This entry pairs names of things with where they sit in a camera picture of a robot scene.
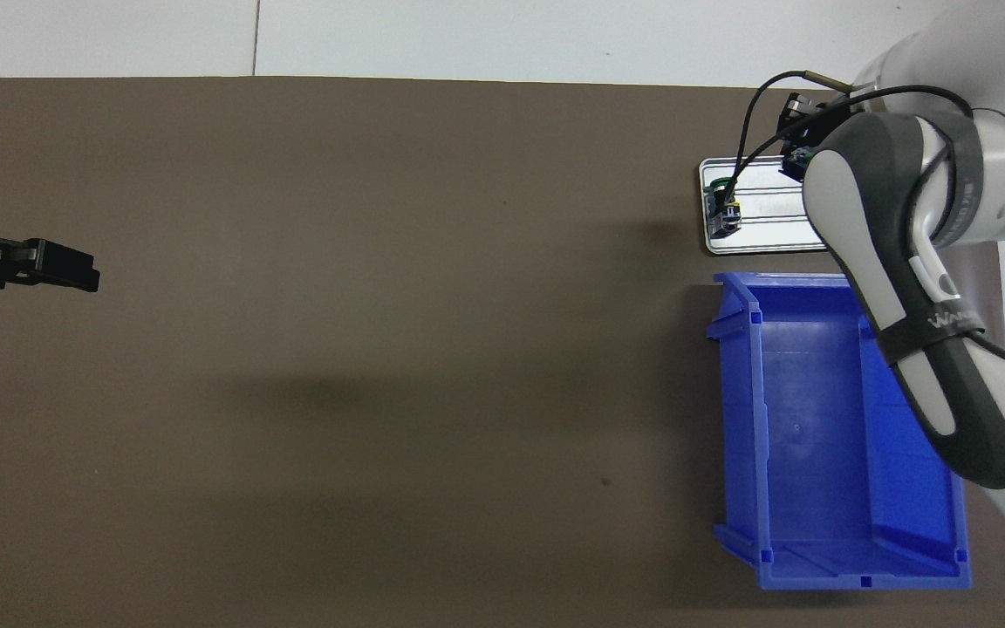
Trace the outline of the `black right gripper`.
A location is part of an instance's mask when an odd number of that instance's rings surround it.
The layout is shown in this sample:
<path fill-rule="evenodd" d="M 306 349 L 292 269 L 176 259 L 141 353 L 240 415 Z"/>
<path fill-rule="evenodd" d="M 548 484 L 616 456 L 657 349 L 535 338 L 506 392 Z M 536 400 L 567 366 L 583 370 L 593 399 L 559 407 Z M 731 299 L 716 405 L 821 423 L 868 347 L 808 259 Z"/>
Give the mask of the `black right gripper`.
<path fill-rule="evenodd" d="M 789 130 L 802 120 L 817 114 L 812 123 L 812 130 L 799 130 L 787 134 L 782 140 L 782 154 L 792 154 L 799 150 L 813 150 L 841 127 L 848 119 L 865 112 L 865 104 L 844 104 L 852 97 L 850 94 L 835 97 L 830 102 L 815 104 L 810 97 L 790 92 L 786 102 L 779 112 L 779 131 Z"/>

